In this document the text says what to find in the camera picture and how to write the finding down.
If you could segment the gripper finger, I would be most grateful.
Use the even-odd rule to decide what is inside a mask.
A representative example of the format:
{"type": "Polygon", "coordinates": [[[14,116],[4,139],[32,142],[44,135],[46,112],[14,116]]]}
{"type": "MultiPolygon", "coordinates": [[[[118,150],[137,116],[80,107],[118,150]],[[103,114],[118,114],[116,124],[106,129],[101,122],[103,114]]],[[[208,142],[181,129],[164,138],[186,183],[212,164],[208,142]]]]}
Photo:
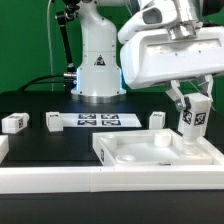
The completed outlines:
{"type": "Polygon", "coordinates": [[[174,101],[175,107],[178,112],[186,108],[184,95],[181,93],[180,83],[178,80],[171,80],[166,90],[166,94],[174,101]]]}
{"type": "Polygon", "coordinates": [[[213,76],[205,75],[201,76],[198,79],[199,87],[201,88],[200,92],[206,95],[209,98],[212,98],[212,89],[213,89],[213,76]]]}

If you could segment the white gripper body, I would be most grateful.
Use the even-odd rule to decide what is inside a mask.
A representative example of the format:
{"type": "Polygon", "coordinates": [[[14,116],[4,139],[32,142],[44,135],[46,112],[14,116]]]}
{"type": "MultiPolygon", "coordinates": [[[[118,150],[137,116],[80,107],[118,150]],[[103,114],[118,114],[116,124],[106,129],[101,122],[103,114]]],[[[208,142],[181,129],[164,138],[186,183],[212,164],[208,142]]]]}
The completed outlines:
{"type": "Polygon", "coordinates": [[[196,39],[171,40],[166,29],[135,34],[120,52],[132,89],[224,72],[224,27],[201,28],[196,39]]]}

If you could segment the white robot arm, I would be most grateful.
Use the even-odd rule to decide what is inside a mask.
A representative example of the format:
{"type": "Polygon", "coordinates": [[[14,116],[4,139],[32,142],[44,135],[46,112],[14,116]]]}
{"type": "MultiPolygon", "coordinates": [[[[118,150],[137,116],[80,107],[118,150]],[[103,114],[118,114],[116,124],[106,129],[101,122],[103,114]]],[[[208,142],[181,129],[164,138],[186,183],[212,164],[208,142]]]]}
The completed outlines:
{"type": "Polygon", "coordinates": [[[224,73],[224,27],[201,19],[205,0],[63,0],[80,19],[82,63],[72,93],[105,100],[132,89],[224,73]]]}

